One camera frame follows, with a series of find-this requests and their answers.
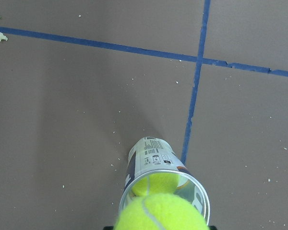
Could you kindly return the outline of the white tennis ball can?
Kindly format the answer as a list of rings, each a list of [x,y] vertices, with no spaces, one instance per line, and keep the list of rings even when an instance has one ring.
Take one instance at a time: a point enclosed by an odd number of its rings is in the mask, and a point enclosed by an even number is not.
[[[172,147],[165,141],[155,137],[140,139],[130,150],[128,167],[119,211],[123,211],[136,196],[132,187],[142,178],[154,173],[175,173],[179,182],[175,195],[190,202],[208,223],[210,220],[210,202],[206,190],[195,179],[179,160]]]

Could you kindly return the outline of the white foam crumb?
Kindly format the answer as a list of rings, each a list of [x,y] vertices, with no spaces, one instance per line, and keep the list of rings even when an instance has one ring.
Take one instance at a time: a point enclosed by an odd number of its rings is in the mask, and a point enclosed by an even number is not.
[[[8,41],[8,37],[4,35],[2,32],[0,32],[0,42],[1,41]]]

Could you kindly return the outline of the brown paper table cover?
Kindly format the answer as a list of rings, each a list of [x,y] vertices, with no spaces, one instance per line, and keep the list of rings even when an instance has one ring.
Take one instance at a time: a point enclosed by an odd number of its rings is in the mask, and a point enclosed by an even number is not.
[[[288,0],[0,0],[0,230],[113,225],[166,140],[220,230],[288,230]]]

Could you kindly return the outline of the yellow tennis ball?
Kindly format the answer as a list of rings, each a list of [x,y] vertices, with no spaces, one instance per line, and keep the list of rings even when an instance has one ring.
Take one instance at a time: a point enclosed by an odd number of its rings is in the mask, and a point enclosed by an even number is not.
[[[134,199],[120,213],[115,230],[208,230],[200,212],[187,200],[172,194]]]
[[[150,174],[139,180],[132,192],[136,196],[148,196],[159,193],[172,194],[177,189],[179,175],[169,172]]]

